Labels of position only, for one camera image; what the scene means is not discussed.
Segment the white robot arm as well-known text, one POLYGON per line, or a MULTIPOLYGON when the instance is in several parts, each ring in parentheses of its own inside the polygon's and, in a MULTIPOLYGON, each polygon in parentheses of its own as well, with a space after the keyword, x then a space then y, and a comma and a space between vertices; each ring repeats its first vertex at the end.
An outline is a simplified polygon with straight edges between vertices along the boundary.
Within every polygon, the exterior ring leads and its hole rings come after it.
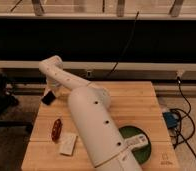
POLYGON ((96 171, 142 171, 108 112, 111 100, 106 89, 66 72, 59 56, 42 60, 39 70, 52 90, 58 85, 70 90, 70 115, 96 171))

